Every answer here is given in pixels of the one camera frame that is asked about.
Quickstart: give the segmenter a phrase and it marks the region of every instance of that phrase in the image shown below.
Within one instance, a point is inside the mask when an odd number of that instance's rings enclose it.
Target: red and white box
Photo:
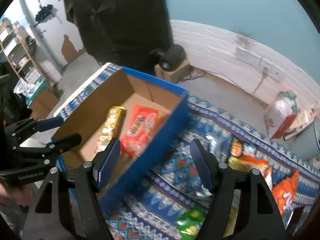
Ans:
[[[277,98],[267,107],[264,114],[268,136],[271,139],[281,138],[297,117],[296,96],[291,91],[295,97],[287,97],[285,95],[287,92],[279,93]]]

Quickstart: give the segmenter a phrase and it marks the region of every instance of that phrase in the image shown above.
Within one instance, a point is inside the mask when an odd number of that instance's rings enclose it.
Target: patterned blanket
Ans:
[[[136,190],[121,201],[112,214],[105,214],[108,224],[120,232],[125,239],[181,239],[174,222],[184,212],[195,205],[204,212],[208,210],[212,196],[203,188],[197,170],[192,162],[189,143],[198,138],[209,149],[207,135],[220,139],[222,147],[230,147],[231,135],[257,145],[256,158],[269,162],[272,167],[272,183],[289,178],[299,170],[299,183],[290,206],[284,211],[283,222],[287,225],[292,210],[305,206],[298,227],[307,218],[311,206],[317,198],[319,171],[302,161],[284,146],[271,141],[250,125],[237,120],[223,109],[211,105],[200,98],[189,96],[191,121],[172,142],[170,157],[164,158],[146,174]],[[236,212],[239,192],[235,191],[233,207],[228,226],[232,227],[232,212]]]

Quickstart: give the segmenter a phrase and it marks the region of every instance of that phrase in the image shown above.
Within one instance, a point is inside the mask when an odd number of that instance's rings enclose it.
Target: white wooden wainscoting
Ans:
[[[279,91],[294,91],[302,107],[320,102],[320,86],[301,68],[273,49],[231,31],[200,23],[171,20],[174,42],[185,48],[191,64],[252,94],[262,71],[236,59],[237,47],[249,50],[284,71],[282,82],[268,76],[254,96],[269,104]]]

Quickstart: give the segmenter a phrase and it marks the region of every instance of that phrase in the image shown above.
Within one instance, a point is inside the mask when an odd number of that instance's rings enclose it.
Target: white storage bin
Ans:
[[[3,18],[2,21],[0,22],[0,32],[10,24],[11,23],[8,18]]]
[[[8,44],[8,46],[4,49],[4,54],[6,56],[9,56],[11,52],[18,46],[20,45],[19,39],[18,38],[13,38],[12,41]]]
[[[29,84],[34,84],[38,78],[40,77],[40,73],[38,72],[38,70],[33,67],[29,73],[26,75],[26,77],[24,78],[25,81],[27,81]]]
[[[11,30],[9,28],[4,28],[0,33],[0,41],[4,42],[4,40],[10,35]]]

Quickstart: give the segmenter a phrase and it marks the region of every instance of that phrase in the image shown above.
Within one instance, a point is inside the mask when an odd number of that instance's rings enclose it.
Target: blue patterned fabric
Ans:
[[[69,99],[57,115],[66,119],[93,90],[120,68],[114,64],[106,66],[81,92]],[[198,138],[210,150],[210,142],[206,137],[210,135],[222,143],[223,150],[228,151],[231,136],[236,135],[259,147],[256,157],[268,161],[273,167],[274,185],[299,169],[299,184],[291,210],[305,206],[298,227],[301,226],[318,196],[319,170],[207,101],[189,96],[189,108],[190,122],[172,142],[173,155],[150,170],[136,190],[119,202],[114,213],[105,214],[109,225],[126,239],[181,239],[174,226],[175,220],[195,205],[205,212],[212,199],[202,186],[190,156],[189,143]],[[287,210],[283,216],[284,224],[287,224],[291,210]]]

